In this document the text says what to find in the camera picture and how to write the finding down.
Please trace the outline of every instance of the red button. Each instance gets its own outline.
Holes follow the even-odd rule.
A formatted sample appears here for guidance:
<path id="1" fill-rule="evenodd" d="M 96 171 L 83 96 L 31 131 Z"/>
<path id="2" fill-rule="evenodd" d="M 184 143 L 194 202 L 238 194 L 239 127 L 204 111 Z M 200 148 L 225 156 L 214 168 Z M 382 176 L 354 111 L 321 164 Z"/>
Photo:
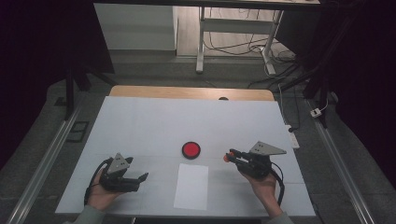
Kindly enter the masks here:
<path id="1" fill-rule="evenodd" d="M 201 148 L 195 142 L 188 142 L 183 145 L 181 152 L 185 158 L 193 160 L 199 156 Z"/>

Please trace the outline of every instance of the black device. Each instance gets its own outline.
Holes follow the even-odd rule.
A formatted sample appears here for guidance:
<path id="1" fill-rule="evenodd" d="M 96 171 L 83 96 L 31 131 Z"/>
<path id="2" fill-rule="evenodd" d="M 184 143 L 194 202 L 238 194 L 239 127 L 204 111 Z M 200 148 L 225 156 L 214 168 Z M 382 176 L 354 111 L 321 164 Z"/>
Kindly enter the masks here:
<path id="1" fill-rule="evenodd" d="M 225 161 L 235 163 L 236 168 L 241 173 L 249 175 L 255 179 L 264 179 L 269 174 L 273 175 L 280 186 L 277 203 L 282 203 L 285 185 L 282 178 L 273 170 L 270 155 L 286 154 L 286 151 L 278 147 L 273 147 L 263 142 L 257 142 L 249 152 L 241 152 L 231 148 L 224 156 Z"/>
<path id="2" fill-rule="evenodd" d="M 103 172 L 99 179 L 99 184 L 105 190 L 112 192 L 138 191 L 140 183 L 144 182 L 147 179 L 149 173 L 145 173 L 139 176 L 137 179 L 124 178 L 123 175 L 130 167 L 133 159 L 133 157 L 124 159 L 120 153 L 117 153 L 114 159 L 110 157 L 109 159 L 103 161 L 96 169 L 91 179 L 90 185 L 85 191 L 84 205 L 87 204 L 88 198 L 90 197 L 91 187 L 93 187 L 93 180 L 95 179 L 97 173 L 100 171 L 102 166 L 104 166 L 105 164 L 106 167 L 103 169 Z"/>

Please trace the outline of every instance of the white wall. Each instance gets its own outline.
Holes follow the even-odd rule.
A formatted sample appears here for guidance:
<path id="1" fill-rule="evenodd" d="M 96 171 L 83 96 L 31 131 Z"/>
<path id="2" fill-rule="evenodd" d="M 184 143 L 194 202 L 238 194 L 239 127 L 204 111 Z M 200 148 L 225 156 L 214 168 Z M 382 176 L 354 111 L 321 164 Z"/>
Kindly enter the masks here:
<path id="1" fill-rule="evenodd" d="M 177 7 L 94 5 L 108 49 L 176 49 Z"/>

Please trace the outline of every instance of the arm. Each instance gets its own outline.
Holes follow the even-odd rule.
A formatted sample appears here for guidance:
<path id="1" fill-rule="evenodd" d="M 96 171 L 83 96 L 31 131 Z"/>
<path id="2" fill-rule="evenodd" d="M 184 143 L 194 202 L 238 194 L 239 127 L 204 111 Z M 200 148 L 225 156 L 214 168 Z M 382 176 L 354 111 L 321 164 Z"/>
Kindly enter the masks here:
<path id="1" fill-rule="evenodd" d="M 109 192 L 100 184 L 99 179 L 103 170 L 101 170 L 93 180 L 90 198 L 84 210 L 79 214 L 75 222 L 65 222 L 64 224 L 100 224 L 105 217 L 105 210 L 120 196 L 121 192 Z"/>
<path id="2" fill-rule="evenodd" d="M 292 223 L 288 215 L 284 213 L 277 204 L 275 197 L 276 179 L 273 175 L 269 174 L 264 179 L 258 180 L 243 173 L 241 174 L 248 180 L 254 194 L 257 196 L 260 202 L 262 202 L 262 205 L 264 205 L 268 216 L 271 218 L 268 224 Z"/>

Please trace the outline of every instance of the human hand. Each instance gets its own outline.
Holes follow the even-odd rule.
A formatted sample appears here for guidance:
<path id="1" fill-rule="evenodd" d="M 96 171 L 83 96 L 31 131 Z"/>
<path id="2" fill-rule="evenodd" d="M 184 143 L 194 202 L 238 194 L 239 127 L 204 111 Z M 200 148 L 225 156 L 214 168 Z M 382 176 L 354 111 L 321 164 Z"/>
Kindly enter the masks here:
<path id="1" fill-rule="evenodd" d="M 276 179 L 273 175 L 269 174 L 264 179 L 255 179 L 242 172 L 240 173 L 250 183 L 254 194 L 262 202 L 270 218 L 277 217 L 283 213 L 275 197 Z"/>
<path id="2" fill-rule="evenodd" d="M 107 209 L 113 201 L 123 194 L 123 192 L 110 192 L 105 190 L 102 185 L 99 184 L 100 176 L 102 175 L 103 169 L 98 172 L 91 186 L 91 194 L 88 199 L 87 205 L 90 205 L 100 211 Z"/>

